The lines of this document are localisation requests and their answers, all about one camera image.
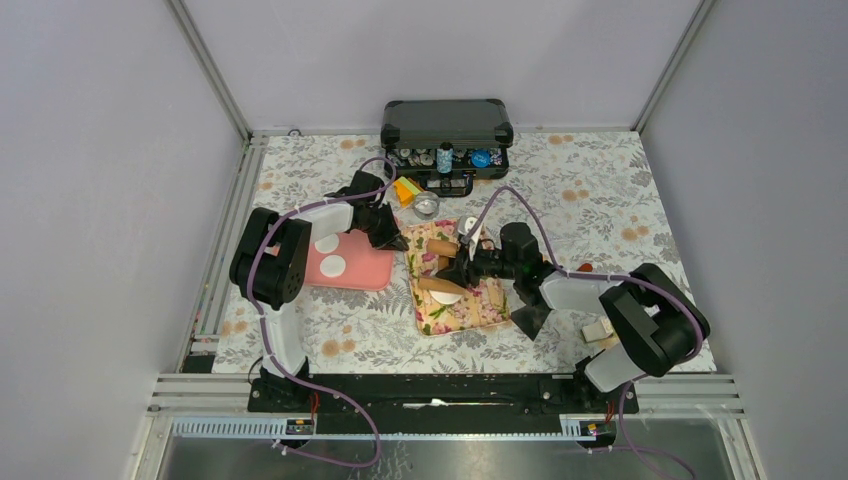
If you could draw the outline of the wooden double-ended rolling pin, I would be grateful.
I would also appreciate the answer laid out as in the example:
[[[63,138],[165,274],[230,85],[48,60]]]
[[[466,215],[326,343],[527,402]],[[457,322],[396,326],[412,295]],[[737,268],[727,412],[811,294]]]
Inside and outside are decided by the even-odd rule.
[[[437,267],[433,273],[422,275],[419,278],[418,287],[432,292],[465,295],[466,287],[444,277],[445,273],[452,273],[452,267],[459,250],[460,245],[458,243],[438,239],[429,240],[426,244],[426,252],[436,256]]]

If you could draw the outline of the white dough ball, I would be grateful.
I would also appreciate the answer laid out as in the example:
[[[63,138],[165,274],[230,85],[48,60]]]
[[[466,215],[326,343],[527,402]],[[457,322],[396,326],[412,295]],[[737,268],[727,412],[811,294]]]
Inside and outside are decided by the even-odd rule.
[[[464,297],[463,294],[442,292],[437,290],[430,290],[429,293],[432,299],[441,305],[456,304]]]

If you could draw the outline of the floral yellow tray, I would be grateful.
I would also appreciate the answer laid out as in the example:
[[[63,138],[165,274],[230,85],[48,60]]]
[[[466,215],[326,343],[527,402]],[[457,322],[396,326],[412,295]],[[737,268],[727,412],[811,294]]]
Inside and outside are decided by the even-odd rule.
[[[461,234],[455,219],[405,226],[401,233],[409,244],[405,263],[413,297],[416,325],[427,336],[490,327],[509,321],[509,304],[498,279],[480,281],[463,294],[441,292],[420,286],[447,265],[447,259],[428,250],[428,243],[457,243]]]

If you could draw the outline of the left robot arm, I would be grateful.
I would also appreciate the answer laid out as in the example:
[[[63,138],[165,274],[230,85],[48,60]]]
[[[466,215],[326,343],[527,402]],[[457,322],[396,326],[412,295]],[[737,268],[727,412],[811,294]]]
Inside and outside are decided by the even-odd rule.
[[[308,359],[287,305],[306,280],[311,245],[333,234],[364,233],[376,250],[405,252],[408,242],[391,207],[384,202],[391,186],[357,170],[349,185],[328,196],[280,214],[255,208],[244,227],[229,267],[229,279],[260,316],[262,368],[276,377],[272,398],[288,411],[309,401],[310,389],[336,392],[309,382]]]

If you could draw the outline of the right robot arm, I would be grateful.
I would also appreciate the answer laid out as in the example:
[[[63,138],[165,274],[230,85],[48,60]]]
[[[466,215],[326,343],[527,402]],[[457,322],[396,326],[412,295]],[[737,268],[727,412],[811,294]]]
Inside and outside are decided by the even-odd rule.
[[[708,338],[708,320],[655,264],[624,275],[567,271],[542,254],[523,222],[504,225],[492,249],[482,247],[477,231],[475,218],[463,217],[457,241],[427,241],[427,252],[446,263],[421,286],[460,293],[488,278],[510,280],[523,303],[510,318],[530,339],[553,311],[604,316],[618,342],[577,368],[583,378],[575,382],[573,396],[583,410],[601,410],[628,381],[664,376],[696,356]]]

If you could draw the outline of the white dough wrapper upper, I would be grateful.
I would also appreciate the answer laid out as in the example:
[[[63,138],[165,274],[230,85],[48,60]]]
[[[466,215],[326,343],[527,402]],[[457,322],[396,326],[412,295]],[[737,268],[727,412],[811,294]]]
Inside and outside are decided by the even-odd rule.
[[[328,255],[336,251],[339,247],[340,239],[338,234],[328,235],[313,244],[314,249],[321,254]]]

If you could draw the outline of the white dough wrapper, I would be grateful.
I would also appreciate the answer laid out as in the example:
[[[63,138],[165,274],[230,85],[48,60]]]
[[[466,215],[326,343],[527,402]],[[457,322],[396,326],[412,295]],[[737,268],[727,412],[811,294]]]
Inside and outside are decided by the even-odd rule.
[[[336,251],[339,247],[340,239],[338,234],[328,235],[313,244],[314,249],[321,254],[328,255]]]
[[[346,260],[342,256],[328,255],[319,263],[319,271],[324,277],[337,278],[344,274],[346,266]]]

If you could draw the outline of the white dough wrapper lower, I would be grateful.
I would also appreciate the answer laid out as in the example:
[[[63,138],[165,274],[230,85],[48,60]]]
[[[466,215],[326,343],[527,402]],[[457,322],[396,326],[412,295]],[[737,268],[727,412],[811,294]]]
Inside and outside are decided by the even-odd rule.
[[[344,274],[346,266],[346,260],[342,256],[328,255],[319,263],[319,271],[324,277],[337,278]]]

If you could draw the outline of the pink plastic tray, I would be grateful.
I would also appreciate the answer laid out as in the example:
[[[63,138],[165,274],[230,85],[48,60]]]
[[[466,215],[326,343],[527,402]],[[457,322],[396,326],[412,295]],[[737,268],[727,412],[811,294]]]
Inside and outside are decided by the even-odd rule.
[[[303,275],[305,285],[360,291],[380,291],[389,285],[394,265],[394,251],[373,248],[368,236],[359,230],[334,234],[339,235],[340,244],[336,251],[328,255],[339,255],[346,260],[344,274],[337,278],[321,275],[319,263],[328,255],[318,253],[313,247],[313,244],[322,238],[311,240],[307,253],[301,257],[294,257],[294,260],[305,260]]]

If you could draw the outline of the orange green sticky notes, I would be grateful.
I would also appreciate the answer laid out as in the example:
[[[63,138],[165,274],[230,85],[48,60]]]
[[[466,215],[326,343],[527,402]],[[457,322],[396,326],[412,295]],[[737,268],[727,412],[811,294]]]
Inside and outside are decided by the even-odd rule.
[[[392,183],[392,186],[402,208],[410,206],[416,197],[423,192],[417,183],[407,177],[400,177]]]

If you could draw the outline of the blue white chip stack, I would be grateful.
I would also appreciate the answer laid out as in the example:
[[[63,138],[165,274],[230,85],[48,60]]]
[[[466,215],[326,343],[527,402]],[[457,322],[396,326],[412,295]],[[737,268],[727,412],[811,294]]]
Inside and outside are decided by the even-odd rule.
[[[450,142],[443,142],[436,150],[436,169],[441,175],[448,175],[453,170],[454,151]]]

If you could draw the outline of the black poker chip case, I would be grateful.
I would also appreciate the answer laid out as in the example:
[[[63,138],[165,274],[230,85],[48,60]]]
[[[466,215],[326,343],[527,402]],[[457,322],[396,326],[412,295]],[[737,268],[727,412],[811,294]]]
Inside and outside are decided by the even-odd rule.
[[[500,99],[393,100],[383,110],[380,146],[392,165],[386,173],[407,177],[440,197],[465,197],[475,184],[499,180],[509,172],[508,149],[515,131]],[[441,175],[436,150],[453,145],[453,170]],[[492,163],[476,168],[474,150],[488,150]]]

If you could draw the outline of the blue small blind button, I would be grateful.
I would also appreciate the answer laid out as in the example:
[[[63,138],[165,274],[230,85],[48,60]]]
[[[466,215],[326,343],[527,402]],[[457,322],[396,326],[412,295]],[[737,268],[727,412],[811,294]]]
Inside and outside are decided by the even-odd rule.
[[[470,162],[476,168],[486,168],[491,163],[491,154],[488,150],[474,150],[470,154]]]

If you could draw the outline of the white green eraser block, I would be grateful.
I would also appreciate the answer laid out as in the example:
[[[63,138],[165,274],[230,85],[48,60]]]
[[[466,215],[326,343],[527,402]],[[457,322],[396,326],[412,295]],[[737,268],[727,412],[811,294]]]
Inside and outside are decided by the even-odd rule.
[[[580,330],[585,343],[595,343],[613,338],[616,333],[608,319],[602,319],[586,325]]]

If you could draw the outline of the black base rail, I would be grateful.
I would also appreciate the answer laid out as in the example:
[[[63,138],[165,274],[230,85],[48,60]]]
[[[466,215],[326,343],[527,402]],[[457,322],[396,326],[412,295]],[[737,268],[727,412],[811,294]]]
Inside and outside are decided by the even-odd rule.
[[[602,422],[635,414],[635,389],[598,391],[554,374],[309,374],[299,382],[261,372],[251,413],[303,414],[322,435],[557,434],[562,418]]]

